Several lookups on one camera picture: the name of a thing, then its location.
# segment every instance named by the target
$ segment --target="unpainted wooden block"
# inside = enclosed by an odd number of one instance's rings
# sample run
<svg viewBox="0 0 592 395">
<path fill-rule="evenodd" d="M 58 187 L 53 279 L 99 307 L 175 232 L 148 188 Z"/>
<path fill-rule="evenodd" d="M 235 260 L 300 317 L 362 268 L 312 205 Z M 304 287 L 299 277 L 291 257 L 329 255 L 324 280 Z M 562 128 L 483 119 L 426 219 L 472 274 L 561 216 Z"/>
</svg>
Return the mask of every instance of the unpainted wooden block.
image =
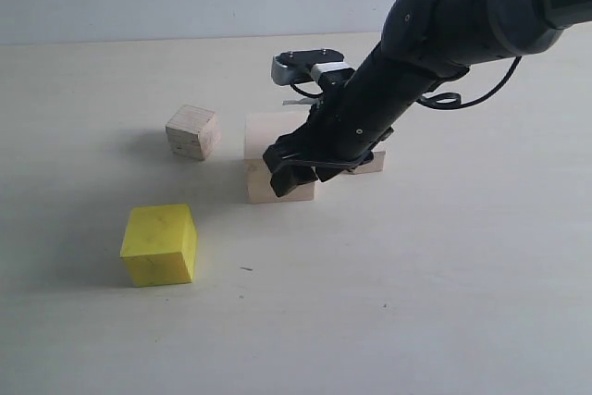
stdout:
<svg viewBox="0 0 592 395">
<path fill-rule="evenodd" d="M 287 196 L 278 198 L 269 181 L 271 173 L 263 160 L 267 147 L 282 134 L 292 133 L 308 117 L 307 112 L 253 113 L 247 116 L 244 140 L 247 192 L 251 204 L 312 201 L 315 183 L 306 184 Z"/>
<path fill-rule="evenodd" d="M 378 173 L 385 169 L 385 158 L 387 157 L 387 152 L 378 151 L 374 152 L 374 160 L 366 164 L 365 166 L 357 167 L 355 170 L 350 172 L 352 175 L 366 175 L 368 173 Z"/>
<path fill-rule="evenodd" d="M 174 154 L 204 161 L 220 142 L 215 112 L 184 105 L 166 124 L 166 136 Z"/>
<path fill-rule="evenodd" d="M 134 208 L 120 257 L 136 287 L 193 281 L 197 230 L 186 204 Z"/>
</svg>

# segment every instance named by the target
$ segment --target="black robotic arm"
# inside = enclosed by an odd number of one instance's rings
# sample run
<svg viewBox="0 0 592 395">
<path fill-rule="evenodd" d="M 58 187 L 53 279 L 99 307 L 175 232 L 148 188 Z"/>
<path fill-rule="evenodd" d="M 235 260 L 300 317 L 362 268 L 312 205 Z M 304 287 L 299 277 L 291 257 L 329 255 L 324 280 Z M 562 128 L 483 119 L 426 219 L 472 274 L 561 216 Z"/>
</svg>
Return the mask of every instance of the black robotic arm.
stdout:
<svg viewBox="0 0 592 395">
<path fill-rule="evenodd" d="M 415 103 L 452 110 L 485 101 L 523 56 L 547 51 L 567 28 L 588 21 L 592 0 L 397 0 L 380 42 L 357 70 L 334 50 L 274 57 L 274 82 L 291 85 L 311 105 L 306 122 L 265 151 L 276 196 L 371 162 L 374 147 Z M 508 75 L 472 103 L 456 93 L 426 97 L 474 64 L 507 58 L 514 58 Z M 322 93 L 298 87 L 307 82 Z"/>
</svg>

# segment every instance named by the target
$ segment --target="block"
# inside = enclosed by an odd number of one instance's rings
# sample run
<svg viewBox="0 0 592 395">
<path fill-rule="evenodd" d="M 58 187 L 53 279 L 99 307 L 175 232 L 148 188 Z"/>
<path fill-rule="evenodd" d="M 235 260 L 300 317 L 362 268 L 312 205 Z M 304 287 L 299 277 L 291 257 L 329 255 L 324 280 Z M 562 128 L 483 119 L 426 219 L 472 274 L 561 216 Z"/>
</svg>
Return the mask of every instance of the block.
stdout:
<svg viewBox="0 0 592 395">
<path fill-rule="evenodd" d="M 174 154 L 204 161 L 220 142 L 215 112 L 184 105 L 166 124 L 166 136 Z"/>
<path fill-rule="evenodd" d="M 134 208 L 121 247 L 136 287 L 193 282 L 197 230 L 186 204 Z"/>
<path fill-rule="evenodd" d="M 385 158 L 387 157 L 387 152 L 377 151 L 374 152 L 374 161 L 365 166 L 357 167 L 355 170 L 350 172 L 352 175 L 366 175 L 368 173 L 378 173 L 385 169 Z"/>
<path fill-rule="evenodd" d="M 263 153 L 278 136 L 292 133 L 307 119 L 308 112 L 253 113 L 247 116 L 244 139 L 244 162 L 247 192 L 251 204 L 312 201 L 316 184 L 306 184 L 287 196 L 278 198 L 269 181 L 271 173 L 263 160 Z"/>
</svg>

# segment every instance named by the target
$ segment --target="yellow cube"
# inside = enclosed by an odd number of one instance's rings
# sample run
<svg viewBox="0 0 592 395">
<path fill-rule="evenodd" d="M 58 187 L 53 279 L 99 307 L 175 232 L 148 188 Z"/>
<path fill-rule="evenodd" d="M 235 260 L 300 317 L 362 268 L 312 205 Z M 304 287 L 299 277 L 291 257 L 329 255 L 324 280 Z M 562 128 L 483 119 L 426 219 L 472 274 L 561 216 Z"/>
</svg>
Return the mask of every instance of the yellow cube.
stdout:
<svg viewBox="0 0 592 395">
<path fill-rule="evenodd" d="M 121 258 L 136 287 L 193 282 L 197 230 L 186 204 L 134 208 Z"/>
</svg>

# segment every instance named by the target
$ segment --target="small wooden block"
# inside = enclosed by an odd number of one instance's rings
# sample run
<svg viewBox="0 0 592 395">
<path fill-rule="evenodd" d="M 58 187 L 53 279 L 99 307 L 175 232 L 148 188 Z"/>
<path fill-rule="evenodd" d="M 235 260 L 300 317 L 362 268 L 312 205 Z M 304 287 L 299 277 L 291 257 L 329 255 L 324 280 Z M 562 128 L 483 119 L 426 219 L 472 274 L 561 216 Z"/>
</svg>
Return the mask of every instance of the small wooden block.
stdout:
<svg viewBox="0 0 592 395">
<path fill-rule="evenodd" d="M 204 161 L 220 142 L 217 115 L 184 105 L 166 124 L 166 136 L 174 154 Z"/>
<path fill-rule="evenodd" d="M 193 282 L 197 230 L 185 204 L 137 207 L 120 256 L 136 287 Z"/>
<path fill-rule="evenodd" d="M 269 181 L 271 173 L 263 160 L 263 153 L 282 134 L 292 133 L 307 119 L 308 112 L 254 113 L 247 116 L 244 140 L 244 162 L 247 191 L 251 204 L 312 201 L 315 183 L 302 185 L 283 198 L 278 198 Z"/>
<path fill-rule="evenodd" d="M 368 173 L 378 173 L 385 169 L 385 157 L 387 152 L 374 152 L 374 161 L 365 166 L 357 167 L 351 172 L 352 175 L 366 175 Z"/>
</svg>

